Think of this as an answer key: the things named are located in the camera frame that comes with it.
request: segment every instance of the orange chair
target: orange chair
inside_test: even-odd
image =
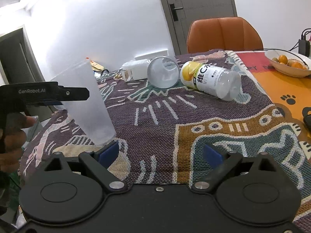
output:
[[[263,48],[256,30],[241,17],[212,18],[194,21],[187,39],[188,53],[212,49],[233,51]]]

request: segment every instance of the power adapter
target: power adapter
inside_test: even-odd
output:
[[[298,53],[306,57],[310,56],[310,41],[300,39],[298,41]]]

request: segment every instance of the door frame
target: door frame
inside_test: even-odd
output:
[[[170,34],[171,39],[172,39],[172,44],[173,44],[175,55],[180,55],[181,54],[180,53],[180,48],[179,48],[179,44],[178,44],[178,40],[177,40],[177,35],[176,35],[175,27],[174,27],[172,13],[171,13],[171,10],[169,8],[169,3],[168,3],[167,0],[160,0],[160,1],[161,1],[161,4],[162,4],[163,11],[164,11],[165,19],[167,21],[167,26],[169,28],[169,34]],[[235,1],[231,0],[231,4],[232,4],[232,9],[233,9],[233,15],[235,17],[237,17],[238,14],[237,14],[237,11],[236,11]]]
[[[27,35],[27,32],[26,32],[26,27],[25,27],[24,24],[21,25],[21,26],[16,27],[16,29],[14,29],[11,32],[0,34],[0,42],[5,40],[5,39],[7,39],[7,38],[9,38],[9,37],[11,37],[13,32],[16,31],[16,30],[19,30],[19,29],[23,29],[24,39],[25,39],[27,47],[29,49],[30,56],[31,56],[32,60],[34,61],[35,69],[38,71],[41,81],[45,81],[45,79],[44,79],[44,77],[43,77],[43,75],[41,73],[41,70],[39,68],[39,65],[37,63],[37,60],[35,58],[35,55],[34,55],[34,53],[32,51],[32,48],[31,48],[31,45],[30,45],[30,42],[29,42],[29,38],[28,38],[28,35]],[[7,77],[6,77],[5,73],[4,73],[4,69],[2,67],[1,61],[0,61],[0,74],[1,74],[5,84],[8,84],[8,80],[7,80]]]

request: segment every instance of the blue gripper pad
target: blue gripper pad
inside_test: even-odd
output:
[[[119,155],[119,143],[112,141],[99,151],[94,153],[96,159],[106,169],[117,159]]]
[[[224,161],[223,156],[207,144],[203,147],[203,158],[213,169]]]

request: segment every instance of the bowl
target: bowl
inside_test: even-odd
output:
[[[300,57],[309,67],[309,70],[303,70],[303,69],[299,69],[299,68],[294,68],[294,67],[290,67],[284,64],[280,64],[278,62],[273,61],[273,58],[279,58],[280,55],[285,55],[287,57],[287,59],[296,59],[299,60],[299,58],[295,55],[293,55],[292,53],[296,54],[298,57]],[[270,60],[271,65],[274,66],[274,68],[286,75],[292,76],[292,77],[297,77],[297,78],[302,78],[302,77],[306,77],[308,75],[311,74],[311,59],[309,59],[308,57],[296,53],[296,52],[286,52],[286,51],[279,51],[279,50],[269,50],[265,52],[265,56]]]

